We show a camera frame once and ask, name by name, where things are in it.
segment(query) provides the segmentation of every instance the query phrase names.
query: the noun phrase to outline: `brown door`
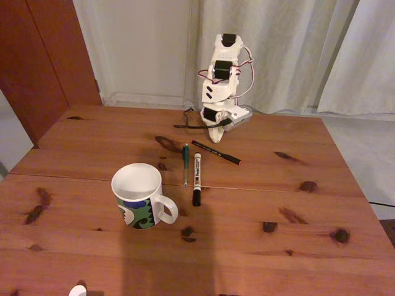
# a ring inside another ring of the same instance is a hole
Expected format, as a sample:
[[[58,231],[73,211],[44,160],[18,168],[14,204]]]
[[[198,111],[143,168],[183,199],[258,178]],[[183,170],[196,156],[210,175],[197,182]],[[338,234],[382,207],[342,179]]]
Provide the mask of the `brown door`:
[[[72,0],[0,1],[0,88],[32,142],[101,99]]]

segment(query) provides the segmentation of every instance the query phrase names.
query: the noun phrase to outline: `gray floor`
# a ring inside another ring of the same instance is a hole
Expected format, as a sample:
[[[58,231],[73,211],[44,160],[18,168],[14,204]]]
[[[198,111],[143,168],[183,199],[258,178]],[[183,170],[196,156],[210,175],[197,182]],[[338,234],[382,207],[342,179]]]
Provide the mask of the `gray floor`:
[[[395,122],[322,117],[366,198],[395,205]],[[379,219],[395,208],[372,205]]]

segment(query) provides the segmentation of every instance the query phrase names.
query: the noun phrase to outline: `wooden table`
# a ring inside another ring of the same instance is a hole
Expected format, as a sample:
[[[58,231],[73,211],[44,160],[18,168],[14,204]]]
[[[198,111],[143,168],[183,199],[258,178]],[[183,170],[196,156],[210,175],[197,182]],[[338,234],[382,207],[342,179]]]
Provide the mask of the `wooden table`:
[[[0,184],[0,295],[68,295],[81,279],[106,296],[394,295],[395,250],[321,119],[254,115],[219,144],[182,123],[174,110],[67,111]],[[242,160],[191,146],[201,207],[182,186],[192,139]],[[110,180],[135,162],[160,169],[174,224],[124,225]]]

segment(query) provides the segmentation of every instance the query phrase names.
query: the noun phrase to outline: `black pen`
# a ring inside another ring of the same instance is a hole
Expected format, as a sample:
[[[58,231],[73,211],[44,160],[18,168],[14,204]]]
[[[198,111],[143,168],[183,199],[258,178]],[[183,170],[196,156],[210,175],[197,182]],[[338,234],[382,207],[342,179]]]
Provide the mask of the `black pen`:
[[[204,150],[207,150],[207,151],[209,151],[211,153],[217,154],[218,156],[221,156],[222,158],[224,158],[224,159],[226,159],[226,160],[228,160],[230,162],[233,162],[233,163],[235,163],[237,165],[240,165],[240,163],[241,163],[240,159],[238,159],[236,157],[233,157],[233,156],[231,156],[229,154],[224,154],[222,152],[219,152],[218,150],[210,148],[209,146],[206,146],[206,145],[204,145],[202,143],[196,142],[195,140],[192,140],[191,143],[194,144],[195,146],[198,146],[198,147],[200,147],[200,148],[202,148]]]

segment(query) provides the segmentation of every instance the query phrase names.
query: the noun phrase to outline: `robotic arm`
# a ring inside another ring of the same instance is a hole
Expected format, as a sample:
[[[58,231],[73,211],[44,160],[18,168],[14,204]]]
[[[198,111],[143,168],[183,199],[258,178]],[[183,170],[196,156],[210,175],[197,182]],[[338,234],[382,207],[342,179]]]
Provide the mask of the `robotic arm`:
[[[245,48],[249,55],[249,60],[238,65],[240,50]],[[214,143],[218,143],[224,131],[248,121],[252,112],[238,106],[238,97],[241,97],[251,89],[254,82],[254,68],[252,67],[253,58],[250,50],[243,44],[241,38],[234,34],[218,34],[215,39],[214,54],[208,69],[207,76],[204,77],[202,87],[201,117],[209,128],[210,138]],[[239,84],[239,69],[244,64],[250,64],[252,70],[252,82],[249,89],[240,96],[236,96],[236,88]]]

